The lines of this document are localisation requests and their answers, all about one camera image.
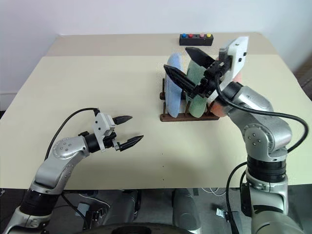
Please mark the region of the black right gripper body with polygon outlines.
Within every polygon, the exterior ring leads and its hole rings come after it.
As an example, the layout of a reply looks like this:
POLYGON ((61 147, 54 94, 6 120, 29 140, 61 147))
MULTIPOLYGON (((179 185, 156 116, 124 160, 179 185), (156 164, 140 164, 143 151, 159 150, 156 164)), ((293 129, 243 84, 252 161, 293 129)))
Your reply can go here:
POLYGON ((216 84, 221 86, 221 78, 230 69, 230 62, 219 62, 215 60, 208 68, 198 65, 192 60, 192 82, 195 84, 192 97, 210 97, 216 90, 216 84))

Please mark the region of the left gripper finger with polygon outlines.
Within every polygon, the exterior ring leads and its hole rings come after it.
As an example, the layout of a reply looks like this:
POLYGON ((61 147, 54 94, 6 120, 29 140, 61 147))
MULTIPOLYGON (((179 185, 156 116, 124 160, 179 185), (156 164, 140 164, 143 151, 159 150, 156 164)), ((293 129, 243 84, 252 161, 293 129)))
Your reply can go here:
POLYGON ((144 137, 144 135, 141 136, 135 136, 132 137, 131 139, 128 139, 125 143, 118 143, 119 146, 119 150, 126 150, 129 149, 131 147, 133 147, 135 144, 137 144, 142 138, 144 137))
POLYGON ((132 116, 118 116, 113 118, 113 122, 115 125, 120 125, 131 120, 132 118, 132 116))

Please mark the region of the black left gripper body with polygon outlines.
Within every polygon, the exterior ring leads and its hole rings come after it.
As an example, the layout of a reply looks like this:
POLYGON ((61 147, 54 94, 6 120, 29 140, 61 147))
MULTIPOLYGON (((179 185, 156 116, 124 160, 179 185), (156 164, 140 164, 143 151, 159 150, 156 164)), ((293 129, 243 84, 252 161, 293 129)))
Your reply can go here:
POLYGON ((115 132, 112 132, 109 136, 105 136, 103 138, 103 144, 105 149, 108 148, 114 148, 116 151, 120 151, 121 150, 121 146, 120 143, 116 141, 117 135, 115 132))

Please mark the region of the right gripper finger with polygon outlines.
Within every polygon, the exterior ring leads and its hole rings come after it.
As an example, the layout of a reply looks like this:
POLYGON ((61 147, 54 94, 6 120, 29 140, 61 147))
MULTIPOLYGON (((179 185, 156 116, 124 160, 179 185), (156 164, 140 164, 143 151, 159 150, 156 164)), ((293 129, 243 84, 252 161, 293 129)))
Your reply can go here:
POLYGON ((166 74, 169 76, 169 78, 173 81, 174 84, 176 84, 178 87, 184 90, 187 94, 189 95, 194 94, 196 85, 187 78, 186 74, 184 74, 178 68, 173 66, 165 64, 163 67, 165 69, 166 74))
POLYGON ((191 60, 197 65, 202 66, 206 69, 217 68, 216 60, 211 56, 207 55, 205 52, 196 47, 186 47, 187 54, 190 56, 191 60))

